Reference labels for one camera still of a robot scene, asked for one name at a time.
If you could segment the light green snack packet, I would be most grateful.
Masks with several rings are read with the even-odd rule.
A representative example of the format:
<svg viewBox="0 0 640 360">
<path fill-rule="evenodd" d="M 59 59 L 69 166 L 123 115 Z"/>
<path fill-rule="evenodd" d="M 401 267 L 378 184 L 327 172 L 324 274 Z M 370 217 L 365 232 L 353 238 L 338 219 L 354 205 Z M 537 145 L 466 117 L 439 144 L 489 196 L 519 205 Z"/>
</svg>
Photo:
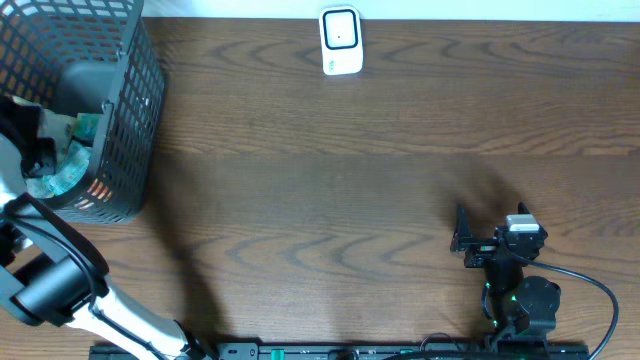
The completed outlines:
<svg viewBox="0 0 640 360">
<path fill-rule="evenodd" d="M 71 190 L 86 173 L 91 149 L 72 140 L 63 161 L 53 175 L 26 179 L 28 193 L 35 198 L 52 198 Z"/>
</svg>

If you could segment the teal small snack packet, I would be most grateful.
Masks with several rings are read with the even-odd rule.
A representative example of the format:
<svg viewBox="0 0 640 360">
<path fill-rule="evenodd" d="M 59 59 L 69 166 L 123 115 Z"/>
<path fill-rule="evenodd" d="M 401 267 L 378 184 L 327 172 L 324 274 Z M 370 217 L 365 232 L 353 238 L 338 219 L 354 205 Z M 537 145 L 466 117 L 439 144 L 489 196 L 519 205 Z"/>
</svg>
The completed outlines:
<svg viewBox="0 0 640 360">
<path fill-rule="evenodd" d="M 78 113 L 72 138 L 77 142 L 84 143 L 86 146 L 91 146 L 94 142 L 100 120 L 101 114 Z"/>
</svg>

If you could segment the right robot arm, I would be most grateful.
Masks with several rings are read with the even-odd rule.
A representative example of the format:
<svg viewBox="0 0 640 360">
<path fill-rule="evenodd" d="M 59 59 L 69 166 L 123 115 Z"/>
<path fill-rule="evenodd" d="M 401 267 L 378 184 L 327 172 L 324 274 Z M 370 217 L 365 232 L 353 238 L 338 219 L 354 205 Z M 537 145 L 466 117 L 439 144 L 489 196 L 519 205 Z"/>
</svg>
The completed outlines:
<svg viewBox="0 0 640 360">
<path fill-rule="evenodd" d="M 484 338 L 485 350 L 514 351 L 520 344 L 544 350 L 546 335 L 556 328 L 561 290 L 544 277 L 526 277 L 523 268 L 540 255 L 547 237 L 523 203 L 488 238 L 474 236 L 465 209 L 456 208 L 450 250 L 462 252 L 464 266 L 486 276 L 482 307 L 495 333 Z"/>
</svg>

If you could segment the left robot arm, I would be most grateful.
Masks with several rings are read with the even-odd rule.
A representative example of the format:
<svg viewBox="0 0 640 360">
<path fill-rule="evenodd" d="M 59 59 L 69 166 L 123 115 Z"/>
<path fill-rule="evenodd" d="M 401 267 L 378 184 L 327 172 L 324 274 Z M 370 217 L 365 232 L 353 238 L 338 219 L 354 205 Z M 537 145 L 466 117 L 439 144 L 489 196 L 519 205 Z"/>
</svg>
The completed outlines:
<svg viewBox="0 0 640 360">
<path fill-rule="evenodd" d="M 1 100 L 1 306 L 24 324 L 98 335 L 138 359 L 216 359 L 178 321 L 119 289 L 96 247 L 31 196 L 25 176 L 55 158 L 42 109 Z"/>
</svg>

